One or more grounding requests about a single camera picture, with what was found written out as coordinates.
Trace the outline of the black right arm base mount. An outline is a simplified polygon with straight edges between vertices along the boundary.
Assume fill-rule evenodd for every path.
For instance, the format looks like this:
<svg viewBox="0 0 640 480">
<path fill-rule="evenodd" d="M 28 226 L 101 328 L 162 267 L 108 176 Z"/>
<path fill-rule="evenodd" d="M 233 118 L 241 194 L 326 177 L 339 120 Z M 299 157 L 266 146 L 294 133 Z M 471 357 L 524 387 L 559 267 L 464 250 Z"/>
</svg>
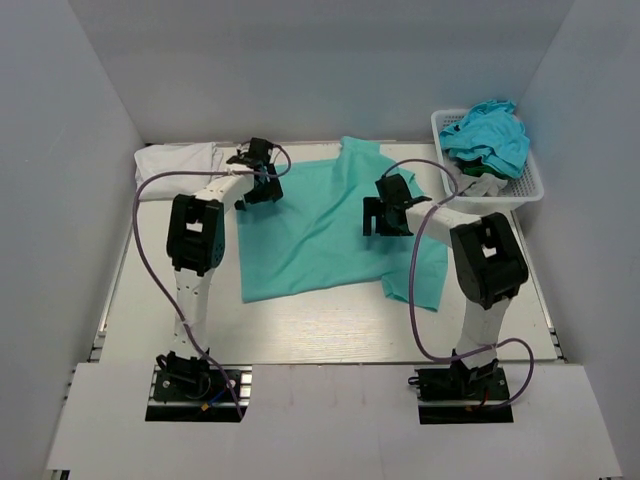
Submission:
<svg viewBox="0 0 640 480">
<path fill-rule="evenodd" d="M 478 382 L 465 385 L 445 368 L 417 369 L 407 380 L 417 394 L 421 425 L 509 424 L 514 422 L 502 368 Z"/>
</svg>

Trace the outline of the teal green t-shirt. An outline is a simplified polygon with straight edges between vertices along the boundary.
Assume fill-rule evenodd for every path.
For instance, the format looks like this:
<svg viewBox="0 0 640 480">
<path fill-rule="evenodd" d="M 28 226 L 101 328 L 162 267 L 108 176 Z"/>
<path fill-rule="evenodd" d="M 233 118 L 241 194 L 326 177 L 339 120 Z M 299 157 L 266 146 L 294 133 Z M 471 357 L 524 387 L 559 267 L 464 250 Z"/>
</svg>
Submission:
<svg viewBox="0 0 640 480">
<path fill-rule="evenodd" d="M 362 233 L 363 198 L 392 164 L 380 144 L 345 137 L 337 158 L 293 166 L 281 200 L 238 212 L 243 301 L 378 280 L 386 297 L 408 303 L 414 240 Z M 438 309 L 447 272 L 447 247 L 423 237 L 416 306 Z"/>
</svg>

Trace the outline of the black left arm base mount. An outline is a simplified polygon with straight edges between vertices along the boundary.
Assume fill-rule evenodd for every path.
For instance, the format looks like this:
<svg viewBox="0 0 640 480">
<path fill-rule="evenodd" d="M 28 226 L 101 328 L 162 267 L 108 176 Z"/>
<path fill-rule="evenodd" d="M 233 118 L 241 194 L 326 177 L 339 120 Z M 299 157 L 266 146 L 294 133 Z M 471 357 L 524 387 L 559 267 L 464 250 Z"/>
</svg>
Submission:
<svg viewBox="0 0 640 480">
<path fill-rule="evenodd" d="M 154 369 L 146 407 L 146 422 L 239 423 L 231 390 L 217 369 L 195 383 Z"/>
</svg>

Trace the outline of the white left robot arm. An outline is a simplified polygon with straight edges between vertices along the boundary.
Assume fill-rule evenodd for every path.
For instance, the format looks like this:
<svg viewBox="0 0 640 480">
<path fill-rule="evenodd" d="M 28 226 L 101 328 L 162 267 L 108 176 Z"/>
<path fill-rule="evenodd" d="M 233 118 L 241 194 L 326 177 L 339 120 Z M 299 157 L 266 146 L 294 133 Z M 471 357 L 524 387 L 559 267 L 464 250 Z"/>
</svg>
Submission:
<svg viewBox="0 0 640 480">
<path fill-rule="evenodd" d="M 252 138 L 226 161 L 220 175 L 212 175 L 206 186 L 172 201 L 166 250 L 174 271 L 178 311 L 172 350 L 159 360 L 159 367 L 190 400 L 203 399 L 213 387 L 206 359 L 207 308 L 213 274 L 225 254 L 225 215 L 231 208 L 242 210 L 283 198 L 275 151 L 285 152 L 269 140 Z"/>
</svg>

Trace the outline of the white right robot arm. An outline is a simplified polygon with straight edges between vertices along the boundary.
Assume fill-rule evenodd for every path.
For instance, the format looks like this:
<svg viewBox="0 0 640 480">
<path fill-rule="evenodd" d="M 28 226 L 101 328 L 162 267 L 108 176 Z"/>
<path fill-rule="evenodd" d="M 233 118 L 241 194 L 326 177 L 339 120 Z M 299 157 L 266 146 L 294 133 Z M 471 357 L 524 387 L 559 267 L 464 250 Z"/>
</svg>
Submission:
<svg viewBox="0 0 640 480">
<path fill-rule="evenodd" d="M 375 182 L 378 195 L 363 199 L 363 234 L 413 236 L 408 304 L 411 329 L 420 352 L 448 364 L 453 390 L 472 399 L 484 391 L 498 366 L 496 350 L 505 313 L 529 269 L 506 216 L 466 214 L 426 196 L 411 195 L 405 179 L 394 174 Z M 427 352 L 419 338 L 415 280 L 420 241 L 427 236 L 451 249 L 458 285 L 466 298 L 463 326 L 449 357 Z"/>
</svg>

